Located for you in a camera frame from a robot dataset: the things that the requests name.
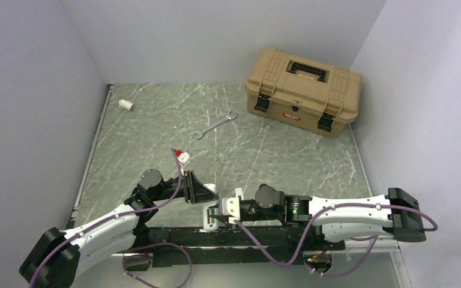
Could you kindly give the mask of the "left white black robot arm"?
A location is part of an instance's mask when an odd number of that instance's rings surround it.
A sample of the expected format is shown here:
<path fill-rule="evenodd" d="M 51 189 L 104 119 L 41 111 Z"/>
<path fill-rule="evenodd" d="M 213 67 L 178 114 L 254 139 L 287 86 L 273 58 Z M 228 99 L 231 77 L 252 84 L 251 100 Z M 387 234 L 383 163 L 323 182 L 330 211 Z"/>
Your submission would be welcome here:
<path fill-rule="evenodd" d="M 215 184 L 201 183 L 191 171 L 179 170 L 164 180 L 157 169 L 145 171 L 123 204 L 89 223 L 65 231 L 45 231 L 19 268 L 32 287 L 70 287 L 82 272 L 117 252 L 140 252 L 159 239 L 146 225 L 176 198 L 188 204 L 218 200 Z"/>

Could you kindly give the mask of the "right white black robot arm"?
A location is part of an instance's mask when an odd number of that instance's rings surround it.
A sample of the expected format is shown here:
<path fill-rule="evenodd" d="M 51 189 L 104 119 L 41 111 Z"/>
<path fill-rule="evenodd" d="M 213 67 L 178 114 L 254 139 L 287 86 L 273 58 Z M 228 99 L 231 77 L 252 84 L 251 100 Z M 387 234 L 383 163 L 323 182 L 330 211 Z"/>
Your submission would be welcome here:
<path fill-rule="evenodd" d="M 360 199 L 327 199 L 288 195 L 262 184 L 255 198 L 224 198 L 203 212 L 203 229 L 216 231 L 220 224 L 236 221 L 273 221 L 310 229 L 307 242 L 321 249 L 329 242 L 366 236 L 392 236 L 399 242 L 424 242 L 426 229 L 419 202 L 401 188 L 386 195 Z"/>

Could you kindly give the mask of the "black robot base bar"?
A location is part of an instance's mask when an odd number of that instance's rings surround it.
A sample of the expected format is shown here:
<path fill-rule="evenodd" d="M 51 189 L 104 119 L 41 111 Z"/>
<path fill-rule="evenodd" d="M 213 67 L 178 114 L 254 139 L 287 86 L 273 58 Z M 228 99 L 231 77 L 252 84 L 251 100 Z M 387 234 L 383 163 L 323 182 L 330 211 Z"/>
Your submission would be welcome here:
<path fill-rule="evenodd" d="M 295 252 L 304 228 L 292 226 L 250 226 L 249 231 L 279 262 L 288 262 Z M 149 227 L 138 233 L 128 253 L 147 253 L 155 268 L 187 263 L 186 250 L 195 265 L 267 263 L 257 245 L 242 229 L 224 227 L 206 232 L 200 227 Z"/>

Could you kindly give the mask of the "white remote control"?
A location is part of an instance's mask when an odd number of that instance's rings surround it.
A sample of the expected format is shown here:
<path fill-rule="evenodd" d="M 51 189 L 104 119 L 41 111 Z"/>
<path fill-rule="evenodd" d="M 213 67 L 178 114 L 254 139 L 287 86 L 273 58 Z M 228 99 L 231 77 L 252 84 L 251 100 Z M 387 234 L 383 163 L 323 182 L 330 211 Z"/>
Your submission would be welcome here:
<path fill-rule="evenodd" d="M 215 232 L 219 228 L 225 226 L 224 222 L 215 217 L 220 215 L 220 196 L 218 195 L 215 184 L 204 184 L 203 186 L 209 189 L 214 196 L 214 199 L 203 204 L 203 230 L 207 232 Z"/>

